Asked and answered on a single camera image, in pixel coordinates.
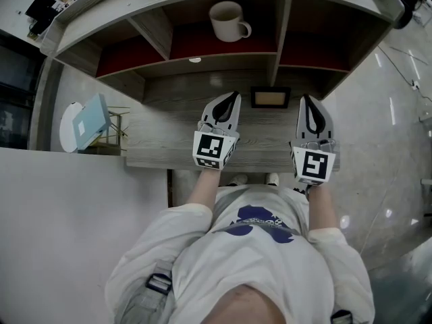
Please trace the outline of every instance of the red shelf backing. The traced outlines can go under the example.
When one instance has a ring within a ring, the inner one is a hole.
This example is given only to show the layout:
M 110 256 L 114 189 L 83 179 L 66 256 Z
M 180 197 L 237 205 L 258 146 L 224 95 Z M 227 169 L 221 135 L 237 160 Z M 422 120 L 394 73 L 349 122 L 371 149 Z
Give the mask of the red shelf backing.
M 341 46 L 317 34 L 287 34 L 280 65 L 349 72 Z
M 105 47 L 102 50 L 96 77 L 163 61 L 150 43 L 137 36 Z
M 176 26 L 170 59 L 232 53 L 276 53 L 273 30 L 254 28 L 248 38 L 227 43 L 217 39 L 210 22 Z

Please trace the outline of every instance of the white mug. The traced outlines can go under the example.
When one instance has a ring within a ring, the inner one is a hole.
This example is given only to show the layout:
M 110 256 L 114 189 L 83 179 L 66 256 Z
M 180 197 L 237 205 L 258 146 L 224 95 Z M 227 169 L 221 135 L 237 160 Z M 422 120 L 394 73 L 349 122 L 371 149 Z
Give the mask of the white mug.
M 249 23 L 243 20 L 242 6 L 233 1 L 212 6 L 209 16 L 216 37 L 223 42 L 236 42 L 252 33 Z

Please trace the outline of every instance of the light blue box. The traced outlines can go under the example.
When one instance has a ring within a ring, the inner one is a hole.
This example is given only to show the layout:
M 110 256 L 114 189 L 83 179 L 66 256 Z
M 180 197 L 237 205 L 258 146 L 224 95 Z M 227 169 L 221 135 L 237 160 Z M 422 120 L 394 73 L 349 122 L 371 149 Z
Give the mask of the light blue box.
M 111 125 L 105 97 L 96 94 L 91 98 L 72 121 L 72 125 L 77 149 L 85 150 Z

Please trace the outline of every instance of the shoe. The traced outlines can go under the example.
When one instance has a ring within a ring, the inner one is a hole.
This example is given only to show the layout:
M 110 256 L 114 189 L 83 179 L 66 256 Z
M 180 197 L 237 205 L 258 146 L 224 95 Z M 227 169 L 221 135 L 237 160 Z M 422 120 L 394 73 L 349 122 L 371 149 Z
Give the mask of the shoe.
M 277 173 L 267 173 L 265 174 L 265 184 L 279 186 L 279 176 Z
M 248 182 L 248 176 L 246 174 L 238 174 L 231 179 L 228 186 L 245 185 L 245 183 L 247 182 Z

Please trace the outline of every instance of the wooden desk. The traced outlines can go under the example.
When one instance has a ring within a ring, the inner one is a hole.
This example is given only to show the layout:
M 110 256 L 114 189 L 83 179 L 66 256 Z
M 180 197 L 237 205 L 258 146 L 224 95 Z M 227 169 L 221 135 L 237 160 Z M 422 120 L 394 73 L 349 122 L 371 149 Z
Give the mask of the wooden desk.
M 192 169 L 205 105 L 242 93 L 232 171 L 292 171 L 299 99 L 323 99 L 401 16 L 399 0 L 231 0 L 252 26 L 217 40 L 210 7 L 226 0 L 77 0 L 59 14 L 41 51 L 143 104 L 132 116 L 128 165 Z M 190 58 L 201 57 L 199 63 Z M 250 107 L 251 86 L 289 86 L 287 110 Z
M 143 106 L 131 112 L 127 164 L 132 167 L 198 169 L 192 158 L 194 131 L 205 105 L 234 90 L 242 94 L 240 140 L 227 171 L 293 172 L 290 141 L 295 139 L 300 98 L 315 94 L 297 79 L 287 109 L 250 106 L 250 87 L 263 85 L 265 72 L 187 74 L 148 83 Z M 339 169 L 339 157 L 334 169 Z

